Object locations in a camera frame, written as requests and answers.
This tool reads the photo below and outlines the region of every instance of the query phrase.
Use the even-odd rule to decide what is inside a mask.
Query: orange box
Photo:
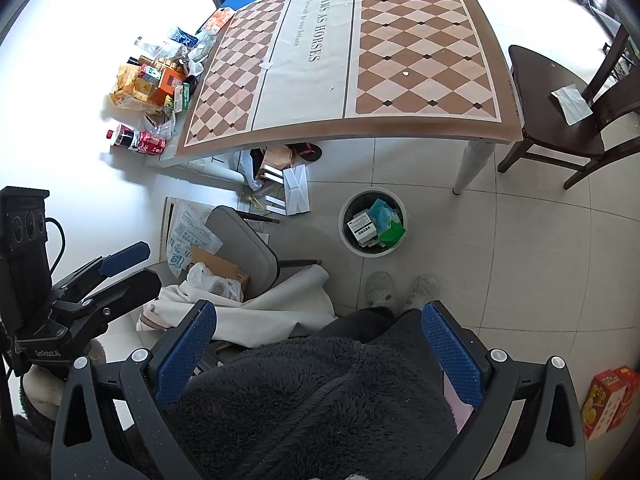
[[[173,70],[172,68],[165,68],[162,70],[162,77],[158,88],[150,97],[150,101],[157,105],[163,105],[164,99],[169,95],[174,96],[174,89],[184,82],[184,76]]]
[[[582,431],[587,440],[607,432],[625,395],[626,386],[626,381],[611,370],[605,370],[593,378],[580,410]]]
[[[615,370],[613,370],[613,373],[615,373],[620,379],[625,381],[628,386],[626,387],[625,395],[624,397],[622,397],[620,405],[618,406],[616,414],[613,416],[613,419],[611,420],[611,424],[609,424],[609,429],[607,431],[611,431],[622,424],[626,412],[628,411],[629,406],[636,397],[638,387],[640,386],[640,374],[633,371],[627,366],[616,368]]]

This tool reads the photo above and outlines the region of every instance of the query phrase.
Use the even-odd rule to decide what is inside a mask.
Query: cardboard
[[[191,263],[195,264],[199,262],[205,264],[207,269],[216,276],[230,280],[238,280],[242,287],[242,293],[246,292],[246,287],[249,284],[249,275],[242,272],[236,264],[223,260],[215,254],[207,253],[207,251],[200,247],[191,246]]]
[[[620,379],[625,381],[628,386],[626,387],[625,395],[624,397],[622,397],[620,405],[618,406],[616,414],[613,416],[613,419],[611,421],[611,424],[609,424],[609,429],[607,429],[607,431],[611,431],[622,424],[622,421],[625,419],[626,412],[628,412],[629,406],[636,397],[638,387],[640,386],[640,374],[633,371],[627,366],[616,368],[615,370],[613,370],[613,373],[615,373]]]
[[[267,151],[264,152],[264,159],[260,165],[258,176],[262,177],[264,175],[267,166],[275,168],[276,170],[289,168],[295,156],[295,153],[293,153],[293,150],[289,146],[269,146]]]
[[[627,384],[611,370],[597,374],[580,410],[586,440],[604,434],[625,395]]]

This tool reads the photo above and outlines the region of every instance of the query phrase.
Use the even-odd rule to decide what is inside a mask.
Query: cardboard box
[[[640,386],[640,374],[633,371],[631,368],[626,366],[621,366],[620,368],[616,368],[613,370],[620,379],[626,382],[627,387],[625,390],[625,395],[622,397],[620,401],[620,405],[616,410],[613,419],[611,420],[611,424],[609,424],[609,429],[607,431],[611,431],[614,428],[617,428],[625,418],[626,412],[629,409],[629,406],[633,402],[636,397],[636,393],[638,392],[638,387]]]
[[[373,225],[366,211],[358,213],[353,219],[347,222],[347,225],[351,233],[353,233],[353,236],[355,236],[356,241],[362,247],[367,245],[367,243],[378,234],[375,225]]]
[[[607,432],[625,395],[626,386],[626,382],[611,370],[605,370],[593,378],[580,410],[582,431],[587,440]]]
[[[207,253],[204,249],[191,246],[191,263],[203,263],[207,266],[211,272],[221,278],[228,278],[230,280],[238,280],[242,287],[242,293],[246,292],[246,286],[249,284],[249,275],[242,272],[236,264],[232,264],[215,254]]]

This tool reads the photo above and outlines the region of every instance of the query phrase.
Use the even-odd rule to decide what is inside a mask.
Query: black fleece blanket
[[[246,351],[193,378],[167,415],[216,480],[424,479],[456,436],[418,310],[368,344],[310,336]],[[135,428],[127,437],[160,478]]]

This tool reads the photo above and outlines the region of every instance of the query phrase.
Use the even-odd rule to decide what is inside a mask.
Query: white paper napkin
[[[551,92],[551,95],[560,101],[564,118],[569,126],[573,126],[593,114],[575,85],[564,86],[555,92]]]

